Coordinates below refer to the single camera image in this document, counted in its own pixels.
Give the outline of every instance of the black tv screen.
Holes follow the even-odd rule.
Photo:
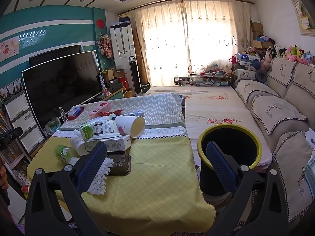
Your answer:
[[[80,52],[82,52],[81,45],[67,46],[52,51],[44,52],[35,56],[31,56],[28,58],[28,62],[30,64],[30,67],[32,67],[59,57],[77,54]]]
[[[25,90],[42,129],[59,107],[68,112],[101,92],[94,51],[57,58],[22,72]]]

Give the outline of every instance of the yellow tablecloth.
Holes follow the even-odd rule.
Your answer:
[[[64,163],[54,154],[70,139],[51,137],[27,168],[58,171]],[[137,139],[129,150],[131,173],[108,176],[104,195],[82,198],[100,226],[122,236],[169,236],[173,232],[204,232],[213,224],[215,209],[199,188],[188,137]],[[63,200],[57,191],[59,200]]]

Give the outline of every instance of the white drawer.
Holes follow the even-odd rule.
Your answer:
[[[10,121],[12,121],[19,114],[29,109],[25,93],[18,96],[10,103],[6,104],[5,108],[7,109],[7,114],[9,115]]]
[[[23,134],[33,126],[36,125],[34,117],[31,111],[26,112],[20,118],[12,122],[13,127],[16,129],[17,127],[21,127],[23,129]]]
[[[32,131],[20,139],[28,153],[43,140],[44,137],[38,127],[35,127]]]

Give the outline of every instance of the white cup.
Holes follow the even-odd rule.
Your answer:
[[[138,138],[145,127],[145,119],[142,116],[117,116],[115,123],[120,133]]]

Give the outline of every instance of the teal wall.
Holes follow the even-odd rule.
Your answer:
[[[51,21],[51,20],[91,20],[93,24],[82,24],[82,23],[70,23],[70,24],[60,24],[60,25],[49,25],[40,26],[36,28],[29,28],[27,30],[14,33],[8,37],[0,39],[0,42],[10,39],[11,37],[21,35],[21,38],[25,34],[34,35],[36,32],[42,34],[40,37],[37,35],[33,38],[35,41],[31,45],[24,44],[25,40],[20,41],[19,54],[12,56],[2,62],[0,62],[0,67],[12,62],[14,65],[17,63],[14,60],[19,59],[28,54],[44,50],[47,48],[52,48],[60,45],[67,45],[71,43],[81,43],[81,42],[93,42],[97,41],[99,36],[95,32],[95,18],[101,18],[105,22],[105,28],[102,29],[103,33],[107,33],[105,11],[96,8],[78,7],[78,6],[38,6],[27,8],[23,10],[18,10],[9,14],[4,15],[0,19],[0,33],[25,26],[28,24],[39,23]],[[106,59],[98,51],[96,45],[88,45],[82,47],[83,51],[96,50],[100,66],[102,68],[112,66],[112,60]],[[28,61],[17,64],[11,69],[0,74],[0,87],[3,87],[15,79],[21,77],[21,72],[29,68]]]

